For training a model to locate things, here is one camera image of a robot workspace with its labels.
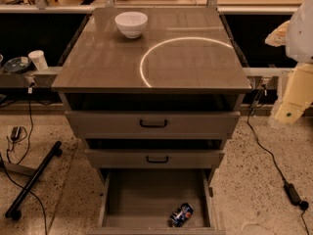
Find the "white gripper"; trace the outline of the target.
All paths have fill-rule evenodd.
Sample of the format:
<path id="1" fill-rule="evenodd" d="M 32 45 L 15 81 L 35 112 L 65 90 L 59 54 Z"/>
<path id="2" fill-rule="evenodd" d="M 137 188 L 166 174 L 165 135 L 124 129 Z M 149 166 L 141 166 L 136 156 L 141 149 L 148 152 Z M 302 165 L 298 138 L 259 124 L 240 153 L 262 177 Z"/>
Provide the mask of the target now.
<path id="1" fill-rule="evenodd" d="M 313 62 L 313 0 L 305 0 L 291 16 L 266 38 L 265 43 L 280 47 L 299 63 Z M 300 64 L 290 73 L 287 87 L 274 120 L 279 124 L 295 123 L 313 103 L 313 65 Z"/>

